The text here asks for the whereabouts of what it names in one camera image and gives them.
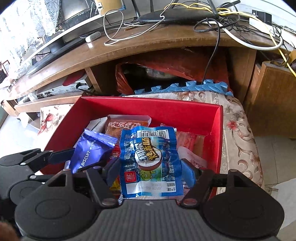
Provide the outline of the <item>blue wafer biscuit packet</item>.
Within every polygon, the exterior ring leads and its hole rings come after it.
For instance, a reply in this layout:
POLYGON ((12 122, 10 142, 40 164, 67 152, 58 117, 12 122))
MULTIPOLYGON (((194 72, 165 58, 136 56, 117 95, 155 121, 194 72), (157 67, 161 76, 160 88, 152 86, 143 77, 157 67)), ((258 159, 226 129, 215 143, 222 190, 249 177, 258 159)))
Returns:
POLYGON ((79 169, 105 163, 117 141, 116 137, 85 129, 70 159, 69 169, 77 173, 79 169))

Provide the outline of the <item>blue sausage snack packet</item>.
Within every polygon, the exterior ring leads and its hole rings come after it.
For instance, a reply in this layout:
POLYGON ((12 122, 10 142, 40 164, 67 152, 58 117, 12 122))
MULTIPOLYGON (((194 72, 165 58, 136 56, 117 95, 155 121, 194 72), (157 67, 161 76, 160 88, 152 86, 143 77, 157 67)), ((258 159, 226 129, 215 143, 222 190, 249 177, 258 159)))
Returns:
POLYGON ((137 126, 123 130, 119 146, 124 198, 183 195, 182 166, 172 127, 137 126))

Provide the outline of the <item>orange spicy snack packet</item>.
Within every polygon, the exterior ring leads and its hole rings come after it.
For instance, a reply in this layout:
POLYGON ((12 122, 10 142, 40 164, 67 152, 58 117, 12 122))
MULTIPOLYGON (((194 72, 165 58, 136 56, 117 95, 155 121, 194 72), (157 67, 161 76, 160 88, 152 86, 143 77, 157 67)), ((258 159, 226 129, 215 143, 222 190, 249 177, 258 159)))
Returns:
POLYGON ((131 130, 137 126, 149 127, 151 121, 148 115, 110 114, 107 116, 105 133, 119 141, 123 130, 131 130))

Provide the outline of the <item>red yellow Trolli packet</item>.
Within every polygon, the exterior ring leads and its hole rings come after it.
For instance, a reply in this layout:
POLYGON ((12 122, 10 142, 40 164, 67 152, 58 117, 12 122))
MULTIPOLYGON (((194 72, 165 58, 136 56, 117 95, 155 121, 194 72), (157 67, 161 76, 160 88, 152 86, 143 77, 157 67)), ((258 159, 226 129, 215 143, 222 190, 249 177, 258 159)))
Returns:
POLYGON ((111 168, 112 184, 110 185, 109 189, 116 198, 119 198, 121 195, 121 185, 120 185, 120 176, 119 176, 121 162, 118 159, 119 157, 120 157, 120 146, 116 145, 109 157, 109 162, 113 164, 111 168))

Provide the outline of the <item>white red sachet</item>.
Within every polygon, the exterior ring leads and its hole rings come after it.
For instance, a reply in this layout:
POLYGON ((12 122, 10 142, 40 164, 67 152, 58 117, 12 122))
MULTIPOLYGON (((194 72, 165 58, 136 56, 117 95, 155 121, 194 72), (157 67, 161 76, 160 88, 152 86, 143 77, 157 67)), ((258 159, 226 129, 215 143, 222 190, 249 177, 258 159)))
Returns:
POLYGON ((208 163, 203 158, 199 157, 198 155, 194 154, 191 150, 186 147, 178 147, 178 156, 180 160, 186 159, 196 168, 207 168, 208 163))

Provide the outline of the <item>pink red cake packet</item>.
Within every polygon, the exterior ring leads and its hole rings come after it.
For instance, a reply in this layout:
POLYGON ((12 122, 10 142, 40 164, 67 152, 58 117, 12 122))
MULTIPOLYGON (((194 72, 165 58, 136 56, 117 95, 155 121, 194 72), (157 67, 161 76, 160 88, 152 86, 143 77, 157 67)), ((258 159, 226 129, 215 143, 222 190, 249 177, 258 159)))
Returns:
POLYGON ((185 147, 198 156, 202 155, 205 139, 204 136, 191 132, 179 131, 177 128, 174 128, 174 131, 177 139, 177 149, 179 147, 185 147))

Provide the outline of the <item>floral beige table cloth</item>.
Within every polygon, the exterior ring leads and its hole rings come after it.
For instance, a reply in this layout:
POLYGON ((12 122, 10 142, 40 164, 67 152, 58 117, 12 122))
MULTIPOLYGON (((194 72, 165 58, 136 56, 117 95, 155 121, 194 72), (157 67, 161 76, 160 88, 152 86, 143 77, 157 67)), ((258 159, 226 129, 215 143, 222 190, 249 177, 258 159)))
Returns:
POLYGON ((259 187, 264 178, 254 135, 238 99, 213 91, 147 93, 132 97, 175 99, 223 106, 223 143, 220 172, 237 169, 259 187))

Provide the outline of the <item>red cardboard box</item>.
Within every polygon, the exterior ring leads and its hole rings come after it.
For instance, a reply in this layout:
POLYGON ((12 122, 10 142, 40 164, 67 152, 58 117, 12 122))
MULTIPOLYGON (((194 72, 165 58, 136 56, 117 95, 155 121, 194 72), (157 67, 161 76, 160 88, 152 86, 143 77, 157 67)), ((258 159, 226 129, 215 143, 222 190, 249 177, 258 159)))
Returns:
POLYGON ((82 97, 72 106, 46 145, 46 150, 74 147, 87 125, 108 115, 149 116, 148 127, 121 127, 119 146, 121 192, 125 198, 179 196, 183 182, 194 185, 181 165, 176 131, 204 137, 202 157, 207 168, 219 173, 222 152, 223 109, 220 105, 180 100, 82 97))

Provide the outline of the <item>silver media player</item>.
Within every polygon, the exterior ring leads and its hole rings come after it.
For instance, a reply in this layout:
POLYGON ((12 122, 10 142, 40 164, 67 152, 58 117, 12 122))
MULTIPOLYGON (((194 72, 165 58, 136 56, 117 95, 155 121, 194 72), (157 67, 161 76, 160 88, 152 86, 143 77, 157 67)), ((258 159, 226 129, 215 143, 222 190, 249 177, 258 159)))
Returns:
POLYGON ((82 90, 89 90, 91 86, 83 80, 75 81, 74 83, 64 86, 62 82, 55 81, 36 91, 37 99, 52 97, 60 94, 75 93, 82 90))

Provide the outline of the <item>blue foam mat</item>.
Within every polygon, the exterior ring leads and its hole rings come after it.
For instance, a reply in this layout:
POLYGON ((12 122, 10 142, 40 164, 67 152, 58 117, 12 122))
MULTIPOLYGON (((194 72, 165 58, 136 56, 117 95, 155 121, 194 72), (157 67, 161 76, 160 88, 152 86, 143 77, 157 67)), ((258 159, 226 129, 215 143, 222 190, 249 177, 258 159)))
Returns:
POLYGON ((211 79, 206 79, 202 84, 199 84, 196 80, 187 81, 185 86, 180 86, 178 83, 173 83, 167 88, 161 86, 151 87, 150 89, 138 89, 135 90, 135 94, 145 93, 169 93, 169 92, 186 92, 186 91, 212 91, 227 96, 234 96, 232 91, 228 90, 228 84, 224 81, 215 83, 211 79))

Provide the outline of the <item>white small adapter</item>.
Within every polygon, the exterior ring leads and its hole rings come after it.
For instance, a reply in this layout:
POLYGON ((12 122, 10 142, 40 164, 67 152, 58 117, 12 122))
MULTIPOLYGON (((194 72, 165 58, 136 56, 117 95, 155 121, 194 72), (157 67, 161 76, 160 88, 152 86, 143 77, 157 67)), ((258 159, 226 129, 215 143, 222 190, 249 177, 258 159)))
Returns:
POLYGON ((85 38, 86 43, 91 43, 101 37, 101 32, 95 32, 85 38))

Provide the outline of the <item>white lace cloth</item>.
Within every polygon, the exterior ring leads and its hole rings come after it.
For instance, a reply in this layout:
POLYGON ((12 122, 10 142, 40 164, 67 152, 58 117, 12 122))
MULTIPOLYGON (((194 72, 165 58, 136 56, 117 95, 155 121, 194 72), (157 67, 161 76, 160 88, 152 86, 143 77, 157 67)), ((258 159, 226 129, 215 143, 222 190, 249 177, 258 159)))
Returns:
POLYGON ((15 1, 1 13, 1 61, 20 62, 30 46, 53 35, 60 1, 15 1))

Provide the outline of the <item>black television monitor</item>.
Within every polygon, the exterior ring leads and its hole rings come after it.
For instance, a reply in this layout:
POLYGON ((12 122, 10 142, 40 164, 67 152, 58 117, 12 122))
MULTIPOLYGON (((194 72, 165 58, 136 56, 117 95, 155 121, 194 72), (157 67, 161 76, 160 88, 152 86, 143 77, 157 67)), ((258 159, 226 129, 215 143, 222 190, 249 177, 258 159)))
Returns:
POLYGON ((85 42, 102 28, 107 10, 125 10, 124 1, 60 1, 55 34, 44 37, 44 44, 29 56, 32 61, 26 75, 31 75, 85 42))

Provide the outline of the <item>wooden TV stand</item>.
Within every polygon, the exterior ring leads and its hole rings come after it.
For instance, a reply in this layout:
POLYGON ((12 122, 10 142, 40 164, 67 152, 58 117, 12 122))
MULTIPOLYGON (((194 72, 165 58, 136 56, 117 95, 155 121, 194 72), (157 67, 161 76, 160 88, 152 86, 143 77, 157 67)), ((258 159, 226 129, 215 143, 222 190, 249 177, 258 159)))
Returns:
POLYGON ((203 76, 226 79, 226 60, 233 63, 235 83, 246 92, 257 51, 243 47, 226 33, 196 33, 191 26, 160 27, 138 38, 105 46, 106 37, 84 43, 32 75, 21 77, 12 88, 1 90, 1 100, 26 96, 80 70, 90 72, 94 88, 103 94, 117 90, 115 67, 120 62, 147 64, 189 80, 203 76))

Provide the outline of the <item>white power strip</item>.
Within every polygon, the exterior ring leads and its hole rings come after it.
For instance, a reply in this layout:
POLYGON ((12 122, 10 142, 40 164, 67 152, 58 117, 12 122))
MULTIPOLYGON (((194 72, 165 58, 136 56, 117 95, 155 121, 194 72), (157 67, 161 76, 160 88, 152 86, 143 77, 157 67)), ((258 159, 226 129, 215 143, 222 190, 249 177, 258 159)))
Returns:
MULTIPOLYGON (((268 25, 268 24, 266 24, 264 22, 261 22, 259 20, 255 20, 253 18, 249 19, 249 24, 252 27, 255 27, 256 29, 258 29, 261 32, 264 32, 266 34, 274 33, 274 31, 276 30, 274 26, 268 25)), ((295 41, 295 34, 294 33, 283 30, 282 28, 280 28, 280 30, 281 30, 281 36, 283 37, 283 39, 285 41, 287 41, 287 42, 288 41, 295 41)))

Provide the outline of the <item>black wifi router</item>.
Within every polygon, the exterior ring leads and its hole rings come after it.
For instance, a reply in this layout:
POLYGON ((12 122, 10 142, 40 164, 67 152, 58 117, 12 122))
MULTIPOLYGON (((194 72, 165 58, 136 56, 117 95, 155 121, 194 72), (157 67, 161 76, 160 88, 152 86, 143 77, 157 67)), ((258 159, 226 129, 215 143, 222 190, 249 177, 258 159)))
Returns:
POLYGON ((168 7, 166 10, 159 10, 138 16, 136 21, 140 24, 156 24, 159 21, 165 24, 195 24, 203 19, 220 18, 218 10, 212 1, 208 1, 210 10, 194 8, 173 8, 168 7))

